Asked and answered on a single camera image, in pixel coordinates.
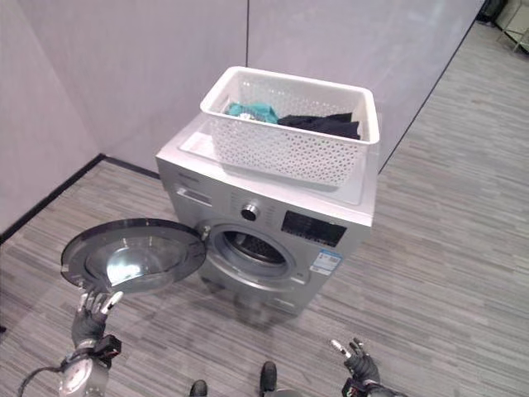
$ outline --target wall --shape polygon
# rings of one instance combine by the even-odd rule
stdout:
[[[100,151],[149,170],[224,69],[245,63],[246,0],[20,3]]]
[[[98,148],[16,0],[0,2],[0,233]]]
[[[382,165],[482,3],[250,0],[249,66],[369,88],[379,113]]]

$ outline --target robot finger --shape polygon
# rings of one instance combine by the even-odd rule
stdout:
[[[117,305],[117,303],[122,300],[123,293],[121,291],[116,292],[113,296],[107,299],[107,301],[102,305],[100,313],[108,315],[108,312]]]
[[[337,350],[339,351],[341,354],[343,354],[346,358],[350,358],[351,355],[350,353],[347,351],[347,349],[345,349],[341,343],[339,343],[336,339],[332,339],[331,340],[331,345]]]
[[[369,355],[369,353],[364,350],[364,343],[357,337],[353,337],[353,342],[349,343],[349,346],[351,346],[359,356],[366,357]]]
[[[88,293],[81,294],[81,300],[79,301],[79,305],[77,306],[77,313],[81,313],[83,309],[86,309],[86,301],[88,299]]]
[[[92,313],[99,312],[99,310],[101,309],[103,305],[103,302],[105,302],[106,300],[107,300],[107,294],[98,294],[98,296],[96,296],[93,299]]]

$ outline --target white plastic basket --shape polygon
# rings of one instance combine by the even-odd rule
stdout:
[[[353,112],[361,140],[224,114],[230,103],[257,102],[271,105],[278,117]],[[222,163],[318,184],[342,185],[368,146],[379,141],[373,94],[366,88],[232,67],[200,108],[211,117],[209,130]]]

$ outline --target floor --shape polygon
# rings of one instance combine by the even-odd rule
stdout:
[[[107,396],[183,395],[197,378],[212,396],[256,395],[270,358],[281,386],[338,396],[347,372],[327,340],[353,336],[410,397],[529,395],[529,58],[497,34],[473,27],[380,175],[371,238],[299,317],[248,316],[196,275],[124,299]],[[160,182],[102,162],[2,246],[0,395],[71,350],[64,245],[136,216],[174,219]],[[57,385],[39,375],[26,396]]]

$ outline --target black shoe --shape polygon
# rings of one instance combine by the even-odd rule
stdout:
[[[204,380],[195,380],[189,391],[189,397],[205,396],[207,396],[207,383]]]
[[[263,397],[265,392],[274,391],[278,383],[278,370],[273,361],[267,361],[261,368],[261,379],[259,384],[259,395]]]

